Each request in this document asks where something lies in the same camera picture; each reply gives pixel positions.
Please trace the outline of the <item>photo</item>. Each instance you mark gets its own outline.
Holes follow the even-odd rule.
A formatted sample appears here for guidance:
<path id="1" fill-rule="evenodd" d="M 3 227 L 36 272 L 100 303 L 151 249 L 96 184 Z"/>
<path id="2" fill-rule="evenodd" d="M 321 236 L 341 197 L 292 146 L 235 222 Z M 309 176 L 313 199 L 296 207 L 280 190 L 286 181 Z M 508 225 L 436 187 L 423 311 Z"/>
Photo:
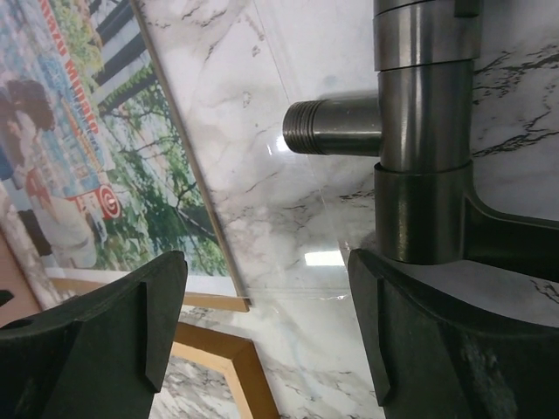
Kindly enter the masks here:
<path id="1" fill-rule="evenodd" d="M 176 250 L 186 305 L 250 307 L 139 1 L 2 2 L 1 201 L 45 306 Z"/>

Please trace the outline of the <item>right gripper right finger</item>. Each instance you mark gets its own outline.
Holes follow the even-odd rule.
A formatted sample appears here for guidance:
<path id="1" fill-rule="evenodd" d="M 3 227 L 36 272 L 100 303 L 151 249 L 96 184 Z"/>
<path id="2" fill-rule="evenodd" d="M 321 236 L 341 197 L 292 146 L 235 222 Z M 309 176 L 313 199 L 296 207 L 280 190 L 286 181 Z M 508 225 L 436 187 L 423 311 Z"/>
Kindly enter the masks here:
<path id="1" fill-rule="evenodd" d="M 389 418 L 555 418 L 558 331 L 490 313 L 353 250 L 349 283 Z"/>

